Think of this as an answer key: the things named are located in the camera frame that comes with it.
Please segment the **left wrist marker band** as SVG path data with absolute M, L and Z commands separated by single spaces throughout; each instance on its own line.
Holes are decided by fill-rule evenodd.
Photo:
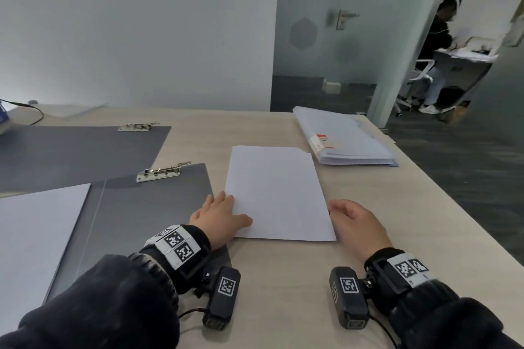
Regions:
M 169 264 L 170 268 L 186 279 L 192 279 L 207 263 L 211 256 L 208 240 L 202 240 L 202 232 L 197 233 L 187 225 L 172 225 L 149 238 L 144 248 L 155 248 Z

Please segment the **grey hexagon door sticker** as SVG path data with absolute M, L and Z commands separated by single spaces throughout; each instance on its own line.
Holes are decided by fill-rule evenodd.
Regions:
M 303 17 L 290 28 L 289 41 L 298 50 L 306 50 L 317 41 L 318 27 L 309 18 Z

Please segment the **white desk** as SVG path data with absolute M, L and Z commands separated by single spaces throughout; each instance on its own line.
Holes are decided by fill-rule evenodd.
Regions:
M 500 38 L 472 36 L 461 47 L 435 51 L 436 65 L 446 80 L 437 108 L 447 111 L 469 106 L 480 81 L 496 61 L 500 45 Z

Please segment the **right wrist marker band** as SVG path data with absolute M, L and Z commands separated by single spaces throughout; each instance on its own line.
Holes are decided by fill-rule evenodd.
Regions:
M 386 247 L 365 261 L 364 269 L 376 295 L 400 297 L 421 284 L 435 280 L 425 265 L 413 254 Z

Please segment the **frosted glass door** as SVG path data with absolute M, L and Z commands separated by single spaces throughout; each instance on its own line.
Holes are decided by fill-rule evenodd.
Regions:
M 277 0 L 273 56 L 272 112 L 295 106 L 355 113 L 368 106 L 386 61 L 400 51 L 413 28 L 419 0 Z M 325 28 L 330 9 L 360 17 L 343 31 Z M 307 17 L 318 27 L 316 43 L 298 50 L 290 44 L 290 28 Z M 339 82 L 340 94 L 325 94 L 323 81 Z

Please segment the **large white paper sheet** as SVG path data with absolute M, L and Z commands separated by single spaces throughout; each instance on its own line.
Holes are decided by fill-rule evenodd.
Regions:
M 0 199 L 0 335 L 47 299 L 90 186 Z

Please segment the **person's right hand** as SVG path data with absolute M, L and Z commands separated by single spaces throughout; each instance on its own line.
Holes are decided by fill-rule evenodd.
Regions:
M 330 219 L 337 239 L 362 264 L 377 251 L 393 247 L 386 229 L 370 210 L 356 203 L 353 216 L 336 213 Z

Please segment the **white office chair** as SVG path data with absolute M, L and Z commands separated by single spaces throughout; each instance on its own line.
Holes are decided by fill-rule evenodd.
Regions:
M 404 112 L 409 112 L 413 109 L 413 104 L 410 102 L 412 94 L 416 91 L 416 87 L 423 81 L 433 81 L 432 77 L 429 76 L 428 72 L 434 67 L 436 61 L 433 59 L 418 59 L 417 64 L 423 64 L 423 69 L 414 68 L 413 71 L 408 75 L 403 86 L 399 90 L 399 94 L 394 103 L 394 115 L 399 118 Z

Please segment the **brown cardboard box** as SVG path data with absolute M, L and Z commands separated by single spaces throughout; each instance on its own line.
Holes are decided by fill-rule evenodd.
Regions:
M 468 111 L 471 101 L 463 101 L 457 106 L 448 107 L 438 114 L 437 119 L 445 124 L 454 125 L 460 122 Z

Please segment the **person's left hand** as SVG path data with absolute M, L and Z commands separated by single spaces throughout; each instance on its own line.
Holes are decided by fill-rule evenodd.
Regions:
M 221 191 L 216 197 L 209 194 L 202 207 L 190 217 L 189 225 L 199 228 L 209 240 L 212 251 L 220 249 L 236 234 L 231 230 L 234 196 Z

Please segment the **clear folder with papers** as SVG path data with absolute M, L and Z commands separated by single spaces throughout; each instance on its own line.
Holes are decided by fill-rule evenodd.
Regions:
M 307 107 L 294 107 L 292 112 L 320 164 L 399 166 L 390 150 L 354 115 Z

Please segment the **blue and white device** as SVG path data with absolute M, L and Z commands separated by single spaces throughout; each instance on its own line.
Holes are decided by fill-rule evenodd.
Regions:
M 8 111 L 4 106 L 4 101 L 0 99 L 0 136 L 11 131 L 13 127 L 13 121 L 11 120 Z

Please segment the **grey clipboard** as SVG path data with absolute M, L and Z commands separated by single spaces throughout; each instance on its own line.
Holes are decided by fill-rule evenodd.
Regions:
M 39 192 L 136 175 L 152 167 L 170 130 L 16 127 L 0 135 L 0 194 Z
M 64 292 L 106 254 L 128 256 L 164 228 L 185 224 L 212 186 L 204 163 L 179 176 L 136 182 L 136 175 L 91 183 L 44 302 Z

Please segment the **wrist marker band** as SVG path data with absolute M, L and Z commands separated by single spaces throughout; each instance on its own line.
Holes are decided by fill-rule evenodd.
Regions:
M 192 279 L 207 263 L 211 256 L 208 240 L 202 240 L 202 232 L 197 233 L 187 225 L 172 225 L 149 238 L 144 248 L 155 248 L 169 264 L 170 268 L 186 279 Z
M 365 261 L 364 269 L 376 295 L 400 297 L 421 284 L 435 280 L 425 265 L 413 254 L 386 247 Z

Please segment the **metal clipboard clip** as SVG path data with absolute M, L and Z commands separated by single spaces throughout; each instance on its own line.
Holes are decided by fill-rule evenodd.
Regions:
M 118 132 L 149 132 L 153 127 L 158 126 L 158 122 L 151 123 L 127 123 L 120 126 Z
M 142 172 L 140 172 L 139 174 L 137 174 L 136 182 L 144 183 L 148 181 L 178 177 L 180 176 L 181 169 L 191 164 L 192 164 L 192 161 L 185 161 L 182 163 L 178 163 L 174 166 L 145 169 Z

